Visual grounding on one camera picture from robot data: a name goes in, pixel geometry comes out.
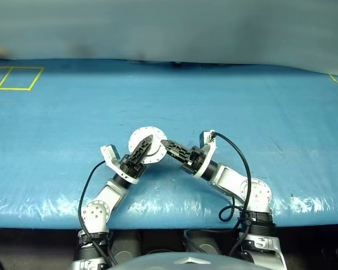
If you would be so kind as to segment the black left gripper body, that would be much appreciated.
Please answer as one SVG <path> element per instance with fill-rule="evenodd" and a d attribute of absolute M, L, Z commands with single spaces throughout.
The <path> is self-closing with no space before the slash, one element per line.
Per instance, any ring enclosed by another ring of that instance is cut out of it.
<path fill-rule="evenodd" d="M 139 178 L 146 170 L 146 165 L 142 163 L 142 158 L 132 157 L 125 154 L 121 159 L 120 169 L 132 178 Z"/>

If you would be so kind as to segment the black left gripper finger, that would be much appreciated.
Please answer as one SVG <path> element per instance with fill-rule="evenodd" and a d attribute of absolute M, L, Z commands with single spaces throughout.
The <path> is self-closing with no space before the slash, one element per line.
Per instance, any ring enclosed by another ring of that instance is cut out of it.
<path fill-rule="evenodd" d="M 153 136 L 149 135 L 143 138 L 130 154 L 129 161 L 133 166 L 140 166 L 147 156 L 153 142 Z"/>
<path fill-rule="evenodd" d="M 139 165 L 146 158 L 153 143 L 153 137 L 145 137 L 137 146 L 136 164 Z"/>

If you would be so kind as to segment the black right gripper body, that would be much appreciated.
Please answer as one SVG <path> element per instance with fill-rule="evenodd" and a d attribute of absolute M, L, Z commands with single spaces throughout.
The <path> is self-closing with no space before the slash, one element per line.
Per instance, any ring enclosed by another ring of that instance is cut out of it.
<path fill-rule="evenodd" d="M 182 170 L 188 174 L 196 174 L 203 165 L 206 154 L 202 149 L 193 146 L 186 154 L 182 164 Z"/>

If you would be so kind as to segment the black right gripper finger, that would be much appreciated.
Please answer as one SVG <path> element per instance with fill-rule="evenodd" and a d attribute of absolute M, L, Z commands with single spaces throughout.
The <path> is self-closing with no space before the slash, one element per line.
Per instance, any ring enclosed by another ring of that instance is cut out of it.
<path fill-rule="evenodd" d="M 168 139 L 161 140 L 161 144 L 165 147 L 167 153 L 171 156 L 190 156 L 191 150 L 183 145 Z"/>
<path fill-rule="evenodd" d="M 161 140 L 167 154 L 183 164 L 190 163 L 190 150 L 172 140 Z"/>

